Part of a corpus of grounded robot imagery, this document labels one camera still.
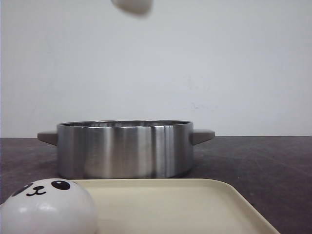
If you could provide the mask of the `panda bun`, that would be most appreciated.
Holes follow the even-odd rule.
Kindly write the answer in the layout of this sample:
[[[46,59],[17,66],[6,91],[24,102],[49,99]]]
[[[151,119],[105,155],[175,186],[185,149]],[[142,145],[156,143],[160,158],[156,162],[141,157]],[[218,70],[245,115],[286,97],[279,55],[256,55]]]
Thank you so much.
[[[136,16],[149,14],[153,6],[153,0],[111,0],[119,10]]]
[[[94,234],[97,229],[91,195],[66,179],[32,181],[0,206],[2,234]]]

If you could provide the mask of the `stainless steel steamer pot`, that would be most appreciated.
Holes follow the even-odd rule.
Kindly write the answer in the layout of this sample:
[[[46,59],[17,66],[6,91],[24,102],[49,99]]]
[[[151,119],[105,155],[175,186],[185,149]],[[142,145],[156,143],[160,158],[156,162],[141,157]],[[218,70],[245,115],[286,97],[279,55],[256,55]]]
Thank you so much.
[[[197,144],[214,131],[181,120],[60,123],[38,140],[57,147],[58,174],[67,179],[171,178],[193,166]]]

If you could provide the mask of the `cream plastic tray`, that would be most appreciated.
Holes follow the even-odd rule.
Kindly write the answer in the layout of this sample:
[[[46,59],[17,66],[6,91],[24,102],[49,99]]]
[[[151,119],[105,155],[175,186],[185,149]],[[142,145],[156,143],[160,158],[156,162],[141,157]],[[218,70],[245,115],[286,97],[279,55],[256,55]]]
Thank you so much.
[[[233,186],[211,179],[78,180],[100,234],[275,234]]]

